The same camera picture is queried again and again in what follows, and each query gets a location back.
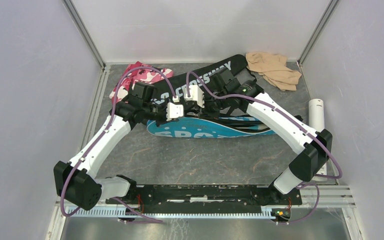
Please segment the white shuttlecock tube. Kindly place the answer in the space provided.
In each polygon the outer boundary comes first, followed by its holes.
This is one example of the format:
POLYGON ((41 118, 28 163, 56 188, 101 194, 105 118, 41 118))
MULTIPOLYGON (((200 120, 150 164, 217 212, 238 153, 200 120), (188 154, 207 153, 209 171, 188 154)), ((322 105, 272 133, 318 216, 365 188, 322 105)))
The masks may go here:
MULTIPOLYGON (((325 129, 323 100, 315 98, 308 102, 308 117, 310 127, 314 128, 318 132, 321 132, 323 129, 325 129)), ((327 164, 325 163, 316 174, 324 176, 327 175, 327 164)), ((313 180, 316 182, 325 182, 327 181, 327 178, 315 176, 313 177, 313 180)))

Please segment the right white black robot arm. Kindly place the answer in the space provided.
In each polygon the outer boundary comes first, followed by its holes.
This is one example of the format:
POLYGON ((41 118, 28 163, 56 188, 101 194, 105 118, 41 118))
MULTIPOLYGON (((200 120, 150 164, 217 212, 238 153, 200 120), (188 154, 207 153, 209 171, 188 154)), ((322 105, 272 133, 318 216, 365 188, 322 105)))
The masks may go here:
POLYGON ((228 68, 215 71, 209 80, 214 87, 207 90, 211 100, 205 102, 205 108, 240 109, 273 130, 296 153, 287 169, 270 184, 268 196, 273 203, 286 201, 294 188, 310 182, 331 158, 332 134, 299 121, 277 104, 256 80, 239 83, 228 68))

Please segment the black Crossway racket bag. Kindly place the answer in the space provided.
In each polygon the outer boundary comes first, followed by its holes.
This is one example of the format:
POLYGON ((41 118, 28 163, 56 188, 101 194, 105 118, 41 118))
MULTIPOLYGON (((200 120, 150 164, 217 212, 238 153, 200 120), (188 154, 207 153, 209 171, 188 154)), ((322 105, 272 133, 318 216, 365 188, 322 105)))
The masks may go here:
MULTIPOLYGON (((210 80, 210 75, 219 69, 229 69, 232 75, 236 76, 243 71, 248 65, 246 57, 243 54, 235 54, 223 60, 207 65, 195 65, 193 63, 181 63, 183 67, 180 71, 176 71, 174 66, 170 64, 156 64, 152 67, 161 71, 163 68, 171 69, 173 75, 169 76, 168 73, 164 75, 170 80, 173 90, 177 96, 179 96, 180 103, 186 105, 187 102, 184 100, 186 94, 186 76, 187 72, 193 71, 196 73, 206 84, 206 86, 215 91, 215 84, 210 80)), ((167 101, 173 100, 173 95, 170 87, 168 86, 165 79, 161 79, 153 84, 155 91, 152 94, 152 101, 158 105, 163 105, 167 101)))

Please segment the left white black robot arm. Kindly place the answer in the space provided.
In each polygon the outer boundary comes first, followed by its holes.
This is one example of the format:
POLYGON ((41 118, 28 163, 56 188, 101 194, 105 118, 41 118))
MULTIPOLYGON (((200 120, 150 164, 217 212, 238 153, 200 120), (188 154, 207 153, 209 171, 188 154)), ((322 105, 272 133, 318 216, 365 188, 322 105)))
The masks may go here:
POLYGON ((153 102, 155 90, 151 84, 137 83, 121 101, 113 101, 104 124, 79 153, 68 162, 57 162, 53 174, 62 208, 66 201, 78 209, 90 210, 99 201, 112 197, 119 197, 125 204, 136 200, 137 190, 131 186, 132 180, 120 176, 98 179, 97 174, 115 146, 137 124, 168 120, 172 102, 153 102))

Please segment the blue Sport racket bag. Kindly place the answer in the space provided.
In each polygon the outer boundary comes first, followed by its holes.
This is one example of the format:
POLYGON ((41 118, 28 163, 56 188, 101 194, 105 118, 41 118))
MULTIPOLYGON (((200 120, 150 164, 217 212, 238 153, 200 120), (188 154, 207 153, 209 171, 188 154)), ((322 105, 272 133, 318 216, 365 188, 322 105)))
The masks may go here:
POLYGON ((275 132, 250 115, 222 114, 219 118, 182 117, 158 125, 155 120, 146 124, 147 131, 158 137, 224 139, 274 135, 275 132))

